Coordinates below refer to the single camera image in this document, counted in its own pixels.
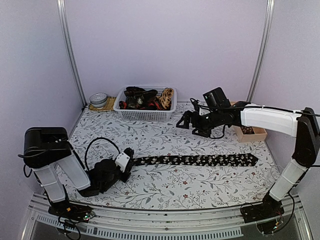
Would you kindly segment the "black white floral tie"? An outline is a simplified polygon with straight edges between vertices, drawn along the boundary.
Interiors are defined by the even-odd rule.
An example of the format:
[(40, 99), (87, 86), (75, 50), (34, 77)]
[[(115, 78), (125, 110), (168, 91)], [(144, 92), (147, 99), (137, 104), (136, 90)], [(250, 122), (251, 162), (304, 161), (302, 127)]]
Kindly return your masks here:
[(258, 158), (251, 153), (214, 155), (166, 155), (133, 159), (134, 166), (144, 165), (186, 165), (200, 167), (254, 167)]

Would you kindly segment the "white plastic basket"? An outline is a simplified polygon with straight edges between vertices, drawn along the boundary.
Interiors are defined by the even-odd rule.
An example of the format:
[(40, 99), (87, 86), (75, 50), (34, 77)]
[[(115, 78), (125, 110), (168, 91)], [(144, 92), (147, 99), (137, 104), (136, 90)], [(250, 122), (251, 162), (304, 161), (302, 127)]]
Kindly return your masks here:
[(126, 87), (122, 87), (115, 99), (113, 109), (120, 117), (124, 120), (135, 120), (135, 121), (155, 121), (155, 122), (167, 122), (170, 120), (172, 113), (177, 108), (177, 89), (173, 89), (173, 95), (171, 98), (170, 110), (137, 110), (137, 109), (120, 109), (119, 102), (125, 101), (125, 90)]

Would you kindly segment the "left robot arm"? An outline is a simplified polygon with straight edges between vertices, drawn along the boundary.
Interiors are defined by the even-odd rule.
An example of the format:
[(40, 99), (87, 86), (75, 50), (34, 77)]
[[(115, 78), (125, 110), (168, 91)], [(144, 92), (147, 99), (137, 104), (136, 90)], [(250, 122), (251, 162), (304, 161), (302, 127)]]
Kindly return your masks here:
[(115, 159), (103, 159), (89, 169), (68, 140), (63, 127), (31, 127), (24, 134), (24, 151), (19, 155), (33, 171), (47, 194), (50, 211), (74, 219), (92, 211), (89, 206), (70, 202), (66, 187), (58, 179), (56, 166), (67, 175), (78, 193), (94, 197), (110, 189), (117, 181), (126, 182), (133, 166), (134, 150), (119, 151)]

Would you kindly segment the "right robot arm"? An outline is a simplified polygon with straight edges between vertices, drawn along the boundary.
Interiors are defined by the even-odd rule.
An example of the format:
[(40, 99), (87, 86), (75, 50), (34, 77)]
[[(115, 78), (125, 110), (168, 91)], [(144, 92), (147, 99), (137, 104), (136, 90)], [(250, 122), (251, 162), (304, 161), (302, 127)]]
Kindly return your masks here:
[(320, 127), (317, 114), (310, 107), (290, 110), (257, 105), (247, 101), (231, 104), (223, 89), (217, 87), (203, 94), (206, 105), (191, 99), (193, 111), (186, 111), (176, 127), (188, 129), (201, 137), (211, 137), (219, 126), (255, 127), (286, 135), (295, 140), (294, 151), (280, 177), (257, 205), (245, 204), (240, 212), (246, 223), (283, 214), (283, 198), (299, 183), (317, 160), (320, 150)]

